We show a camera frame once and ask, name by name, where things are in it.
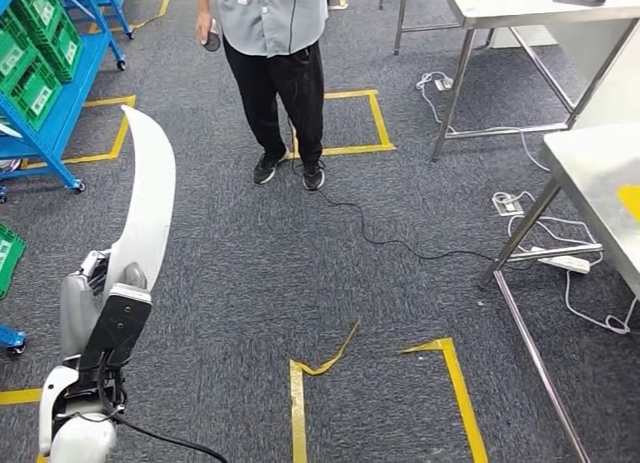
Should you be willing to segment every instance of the caster wheel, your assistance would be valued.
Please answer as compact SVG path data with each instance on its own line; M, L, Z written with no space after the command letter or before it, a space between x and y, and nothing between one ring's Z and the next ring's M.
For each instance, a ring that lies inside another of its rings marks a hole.
M10 357L17 357L24 353L24 350L26 349L26 343L23 343L20 346L13 346L11 348L7 348L7 353L8 353Z

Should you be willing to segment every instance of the gray carpet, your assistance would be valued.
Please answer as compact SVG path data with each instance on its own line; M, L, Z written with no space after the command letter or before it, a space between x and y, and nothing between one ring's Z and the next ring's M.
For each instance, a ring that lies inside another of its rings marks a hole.
M506 222L495 214L491 195L537 194L546 175L517 137L454 143L430 163L438 128L414 85L426 71L453 75L462 34L405 35L394 57L398 0L387 0L382 12L377 0L347 1L347 10L331 14L321 41L327 90L377 89L397 150L327 157L326 193L362 206L370 238L402 239L426 255L494 255ZM140 21L157 4L136 2L127 11ZM362 238L356 210L304 192L290 166L255 187L251 171L259 147L224 55L194 40L194 11L194 0L171 0L165 18L134 41L119 37L127 72L117 72L107 55L91 92L137 95L137 108L166 130L177 166L155 307L127 370L131 420L210 445L232 462L291 461L288 360L320 364L360 318L342 360L304 379L309 461L469 461L442 357L397 353L442 337L453 338L490 460L574 461L500 293L475 286L486 262L421 263L400 245L372 246ZM411 0L407 16L416 24L451 19L444 0ZM559 50L540 53L573 96L583 88ZM443 111L448 95L429 92ZM101 151L117 131L115 113L94 111L74 134L73 155ZM522 52L485 51L472 56L454 126L565 116ZM282 126L286 131L284 119ZM365 99L328 101L325 126L327 146L376 137ZM541 137L528 141L537 154ZM17 361L0 359L0 389L40 386L60 361L60 280L87 251L119 235L133 158L128 136L117 161L72 166L88 184L82 195L48 177L8 183L10 200L0 207L0 219L29 247L0 302L0 321L27 331L29 342ZM549 213L577 216L564 198ZM546 242L540 234L535 241ZM592 460L640 460L637 335L619 337L569 314L562 302L564 274L556 269L538 265L507 277ZM605 263L575 278L572 298L604 318L623 315L631 294ZM35 460L36 416L35 405L0 407L3 461ZM122 429L111 461L211 460Z

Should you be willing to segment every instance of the yellow tape marking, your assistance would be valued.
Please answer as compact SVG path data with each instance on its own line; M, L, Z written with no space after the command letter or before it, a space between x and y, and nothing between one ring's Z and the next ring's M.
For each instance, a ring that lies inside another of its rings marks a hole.
M289 379L291 386L291 440L293 442L294 463L306 463L306 430L304 416L304 386L303 372L309 376L318 376L327 372L340 359L346 345L360 327L360 320L355 322L349 336L333 358L325 361L318 368L309 368L304 363L289 360Z
M371 113L374 115L374 121L376 122L376 129L378 130L380 144L385 148L395 150L395 147L389 141L389 135L386 133L386 128L384 126L384 120L382 118L382 112L378 105L378 100L375 94L369 95L369 103L371 105Z
M38 403L42 388L27 388L26 390L0 391L0 406L22 405L25 403Z
M119 98L105 98L101 100L92 100L92 101L85 101L83 108L95 108L97 106L109 106L109 105L128 105L133 107L136 104L136 95L130 95L130 96L123 96ZM111 146L111 149L109 153L103 153L100 155L90 155L90 156L76 156L73 158L65 158L62 160L63 163L66 165L72 165L75 163L92 163L95 161L105 161L105 160L115 160L120 154L120 150L122 148L122 144L125 142L125 137L127 136L127 131L129 130L129 121L127 120L127 117L124 114L122 118L120 120L120 128L118 130L118 134L115 135L115 139L113 140L113 144ZM22 161L22 165L20 169L28 170L30 168L42 168L44 166L47 166L44 161L38 161L37 163L29 163L28 158L24 158Z
M418 351L442 351L445 355L445 362L447 363L447 368L449 370L449 376L451 378L451 384L454 386L454 392L456 394L458 408L462 416L462 422L464 425L464 430L466 432L466 437L469 440L469 446L471 448L473 461L475 463L488 462L487 452L485 450L485 443L482 441L482 435L480 434L480 429L475 421L473 407L471 406L469 392L466 391L464 377L463 377L458 359L456 356L454 340L451 338L442 338L423 345L407 348L402 350L402 353L415 353Z
M376 95L377 90L355 90L355 91L334 91L331 93L325 93L325 100L337 100L340 98L358 98L367 97L369 99L369 105L371 107L371 114L374 116L374 122L376 125L376 130L378 133L380 143L377 145L358 145L358 146L339 146L335 148L323 148L322 156L343 156L343 155L360 155L363 153L377 153L380 151L393 151L395 149L392 143L389 141L389 134L386 133L386 127L384 126L384 120L382 117L380 105L378 104ZM293 135L294 151L289 155L289 159L300 158L298 152L298 140L296 135L295 128L291 127Z
M143 21L142 23L137 23L137 24L134 24L134 25L129 25L129 26L131 28L131 30L137 30L138 28L142 28L143 26L144 26L147 23L149 23L151 21L157 20L158 18L162 18L163 16L165 16L165 13L167 13L167 7L168 6L169 6L169 0L162 0L162 3L160 5L160 11L158 11L157 15L155 15L152 18L149 18L148 20ZM100 13L103 13L103 8L104 7L100 8ZM121 27L121 26L114 26L112 28L109 27L109 29L111 30L113 33L122 31L122 27ZM98 25L97 25L95 22L91 23L91 26L89 27L89 33L92 33L92 34L93 33L97 33L97 31L98 31Z
M640 186L623 186L618 190L618 198L635 218L635 221L640 222Z

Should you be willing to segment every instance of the electrical outlet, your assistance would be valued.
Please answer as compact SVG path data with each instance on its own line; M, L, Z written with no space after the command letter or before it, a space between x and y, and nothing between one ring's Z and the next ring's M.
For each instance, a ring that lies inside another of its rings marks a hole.
M454 80L451 78L445 78L443 80L434 80L434 83L435 83L435 88L438 88L438 91L448 91L454 86Z
M500 216L516 216L524 215L522 205L519 201L515 200L515 195L505 194L493 198L494 206L498 210Z
M543 248L532 246L531 251L540 251ZM538 261L546 265L555 266L562 268L563 270L575 271L576 273L582 273L583 275L589 274L591 271L591 263L583 258L576 258L575 256L555 256L553 258L540 258Z

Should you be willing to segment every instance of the black pants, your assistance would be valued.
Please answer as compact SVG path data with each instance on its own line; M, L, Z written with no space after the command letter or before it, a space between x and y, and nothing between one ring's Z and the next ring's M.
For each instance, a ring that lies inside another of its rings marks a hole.
M249 126L265 152L282 156L286 148L278 123L278 93L296 129L303 162L320 158L325 76L317 41L292 55L271 58L245 55L226 38L224 49Z

